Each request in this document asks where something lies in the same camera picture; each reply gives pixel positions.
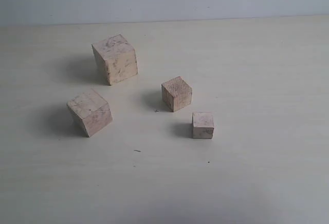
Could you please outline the third largest wooden cube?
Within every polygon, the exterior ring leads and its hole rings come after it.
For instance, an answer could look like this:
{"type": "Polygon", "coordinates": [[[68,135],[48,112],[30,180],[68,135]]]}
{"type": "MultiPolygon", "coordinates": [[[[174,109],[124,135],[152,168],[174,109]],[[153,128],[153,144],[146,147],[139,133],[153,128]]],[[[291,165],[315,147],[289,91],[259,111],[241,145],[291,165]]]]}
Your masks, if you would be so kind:
{"type": "Polygon", "coordinates": [[[171,112],[176,112],[192,102],[192,87],[181,77],[161,84],[162,100],[171,112]]]}

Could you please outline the smallest wooden cube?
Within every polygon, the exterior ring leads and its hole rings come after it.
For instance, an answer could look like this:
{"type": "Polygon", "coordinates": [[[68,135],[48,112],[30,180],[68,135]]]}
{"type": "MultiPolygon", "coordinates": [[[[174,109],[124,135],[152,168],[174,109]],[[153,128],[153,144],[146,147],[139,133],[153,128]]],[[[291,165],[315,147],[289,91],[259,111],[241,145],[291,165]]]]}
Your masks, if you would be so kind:
{"type": "Polygon", "coordinates": [[[212,139],[214,132],[213,115],[211,112],[192,113],[192,138],[212,139]]]}

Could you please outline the second largest wooden cube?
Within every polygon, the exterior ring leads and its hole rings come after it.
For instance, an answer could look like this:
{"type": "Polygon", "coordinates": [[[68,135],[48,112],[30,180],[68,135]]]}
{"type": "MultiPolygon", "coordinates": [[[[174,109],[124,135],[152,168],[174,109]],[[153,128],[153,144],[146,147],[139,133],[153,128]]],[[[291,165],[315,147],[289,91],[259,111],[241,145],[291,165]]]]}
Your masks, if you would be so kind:
{"type": "Polygon", "coordinates": [[[83,129],[87,137],[113,121],[109,103],[94,89],[81,93],[67,102],[73,121],[83,129]]]}

